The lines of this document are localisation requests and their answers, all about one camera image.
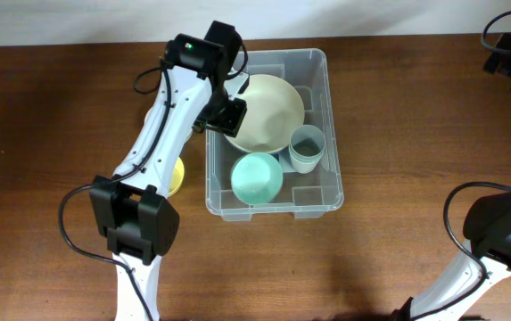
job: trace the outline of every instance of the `yellow object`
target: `yellow object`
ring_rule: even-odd
[[[180,189],[182,182],[184,181],[184,162],[181,158],[177,158],[176,166],[174,167],[174,173],[172,174],[172,181],[169,183],[168,196],[172,196]]]

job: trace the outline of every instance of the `wooden table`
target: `wooden table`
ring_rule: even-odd
[[[132,91],[164,44],[0,47],[0,319],[112,320],[114,268],[70,251],[57,205],[110,175],[154,95]],[[471,180],[511,185],[511,79],[482,72],[479,37],[354,37],[247,42],[317,47],[328,58],[346,201],[320,219],[260,214],[227,223],[204,201],[204,136],[185,146],[170,199],[181,216],[161,265],[162,319],[311,320],[390,313],[427,288],[457,252],[441,209]],[[451,209],[460,235],[473,201]],[[109,255],[86,196],[65,224]],[[511,278],[471,310],[511,319]]]

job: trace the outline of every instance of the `transparent plastic bin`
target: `transparent plastic bin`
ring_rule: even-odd
[[[238,54],[234,68],[243,62]],[[249,52],[246,72],[280,77],[301,95],[305,106],[305,124],[325,133],[326,150],[319,164],[308,174],[294,172],[288,148],[275,156],[284,166],[284,182],[279,195],[270,203],[247,205],[231,190],[231,168],[245,155],[221,134],[206,135],[206,206],[225,221],[248,221],[257,213],[292,212],[295,218],[320,218],[337,210],[344,202],[341,169],[336,150],[333,111],[328,85],[326,56],[319,49]]]

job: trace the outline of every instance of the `teal bowl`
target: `teal bowl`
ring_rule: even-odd
[[[265,152],[247,154],[231,169],[231,188],[246,204],[271,202],[282,186],[283,169],[275,157]]]

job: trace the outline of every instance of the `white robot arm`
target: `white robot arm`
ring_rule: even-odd
[[[480,265],[460,251],[427,291],[394,311],[392,320],[459,320],[493,285],[511,276],[511,193],[477,201],[467,215],[464,235],[469,239],[466,249],[479,257],[488,278],[482,279]],[[464,294],[467,297],[458,300]]]
[[[235,97],[249,85],[249,75],[228,72],[240,46],[245,50],[235,28],[216,21],[203,40],[179,35],[168,42],[164,77],[140,135],[114,171],[116,179],[95,178],[90,197],[99,232],[124,264],[117,265],[117,321],[160,319],[161,257],[179,225],[167,201],[172,172],[192,126],[237,134],[247,107]]]

